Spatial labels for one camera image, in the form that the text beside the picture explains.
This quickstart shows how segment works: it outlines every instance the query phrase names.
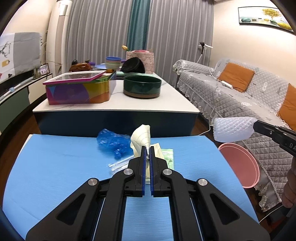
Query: bubble wrap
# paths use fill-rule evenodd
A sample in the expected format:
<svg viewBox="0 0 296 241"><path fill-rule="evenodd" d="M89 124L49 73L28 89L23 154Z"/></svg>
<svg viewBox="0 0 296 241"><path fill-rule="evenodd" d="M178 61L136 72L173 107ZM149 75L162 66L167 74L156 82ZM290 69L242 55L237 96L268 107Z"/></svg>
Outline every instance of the bubble wrap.
<svg viewBox="0 0 296 241"><path fill-rule="evenodd" d="M214 139L219 142L246 140L254 133L255 117L228 117L214 120Z"/></svg>

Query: teal curtain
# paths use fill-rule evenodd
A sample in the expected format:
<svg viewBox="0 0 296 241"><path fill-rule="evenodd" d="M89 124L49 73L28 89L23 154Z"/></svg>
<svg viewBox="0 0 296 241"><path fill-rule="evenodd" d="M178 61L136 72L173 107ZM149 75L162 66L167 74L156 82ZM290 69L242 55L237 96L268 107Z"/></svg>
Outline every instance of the teal curtain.
<svg viewBox="0 0 296 241"><path fill-rule="evenodd" d="M130 51L146 49L150 0L133 0L126 45Z"/></svg>

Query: sofa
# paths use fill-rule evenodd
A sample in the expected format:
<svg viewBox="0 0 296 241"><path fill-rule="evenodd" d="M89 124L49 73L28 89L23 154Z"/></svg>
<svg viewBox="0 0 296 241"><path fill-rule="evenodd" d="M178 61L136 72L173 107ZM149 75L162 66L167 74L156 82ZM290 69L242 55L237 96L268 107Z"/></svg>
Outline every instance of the sofa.
<svg viewBox="0 0 296 241"><path fill-rule="evenodd" d="M229 89L216 80L229 62L255 71L243 93ZM251 116L272 125L289 128L277 116L287 93L286 80L259 67L231 59L220 60L215 68L179 60L173 70L178 74L177 88L210 120L211 125L216 117ZM260 180L255 188L262 197L259 205L265 212L281 202L292 156L271 138L258 133L237 144L249 150L258 162Z"/></svg>

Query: brown bag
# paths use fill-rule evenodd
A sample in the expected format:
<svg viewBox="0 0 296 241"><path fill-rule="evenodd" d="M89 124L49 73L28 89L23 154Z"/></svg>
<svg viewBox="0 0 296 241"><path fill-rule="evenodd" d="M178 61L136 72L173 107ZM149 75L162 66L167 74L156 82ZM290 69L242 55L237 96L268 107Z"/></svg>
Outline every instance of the brown bag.
<svg viewBox="0 0 296 241"><path fill-rule="evenodd" d="M92 67L88 63L74 64L70 67L69 72L80 72L80 71L89 71L92 70Z"/></svg>

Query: black tool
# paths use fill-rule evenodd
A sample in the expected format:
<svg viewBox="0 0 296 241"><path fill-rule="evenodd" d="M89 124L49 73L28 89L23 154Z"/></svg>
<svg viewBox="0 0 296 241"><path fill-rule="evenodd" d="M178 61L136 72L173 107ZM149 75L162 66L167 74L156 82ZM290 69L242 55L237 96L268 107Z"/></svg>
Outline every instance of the black tool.
<svg viewBox="0 0 296 241"><path fill-rule="evenodd" d="M145 193L147 151L110 179L87 180L27 233L26 241L121 240L126 198Z"/></svg>
<svg viewBox="0 0 296 241"><path fill-rule="evenodd" d="M202 54L203 54L203 51L205 49L205 43L204 42L200 42L200 45L202 46Z"/></svg>
<svg viewBox="0 0 296 241"><path fill-rule="evenodd" d="M126 197L144 195L147 157L151 195L169 197L174 240L270 240L263 227L210 182L184 179L180 173L168 169L165 160L155 157L153 147L148 155L143 146L141 157L130 160L128 168L111 179L86 181L36 224L26 241L120 241Z"/></svg>
<svg viewBox="0 0 296 241"><path fill-rule="evenodd" d="M296 133L282 126L273 126L262 121L256 121L253 125L255 132L270 137L279 147L296 156Z"/></svg>

